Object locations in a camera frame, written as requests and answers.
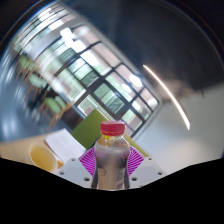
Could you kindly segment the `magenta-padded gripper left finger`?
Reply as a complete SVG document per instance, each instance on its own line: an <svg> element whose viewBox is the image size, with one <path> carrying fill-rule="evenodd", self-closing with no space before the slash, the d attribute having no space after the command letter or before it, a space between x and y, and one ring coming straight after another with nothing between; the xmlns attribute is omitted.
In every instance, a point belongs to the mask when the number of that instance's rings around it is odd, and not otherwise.
<svg viewBox="0 0 224 224"><path fill-rule="evenodd" d="M94 149L87 150L79 158L71 158L57 176L84 188L97 188L96 159Z"/></svg>

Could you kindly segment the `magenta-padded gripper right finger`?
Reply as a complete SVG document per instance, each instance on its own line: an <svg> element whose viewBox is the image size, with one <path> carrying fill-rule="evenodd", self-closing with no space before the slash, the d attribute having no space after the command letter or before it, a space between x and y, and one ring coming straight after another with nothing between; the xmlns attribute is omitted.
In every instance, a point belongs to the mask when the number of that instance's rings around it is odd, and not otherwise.
<svg viewBox="0 0 224 224"><path fill-rule="evenodd" d="M151 156L146 157L134 147L130 147L125 179L127 189L146 186L165 176L166 172L157 164L154 158Z"/></svg>

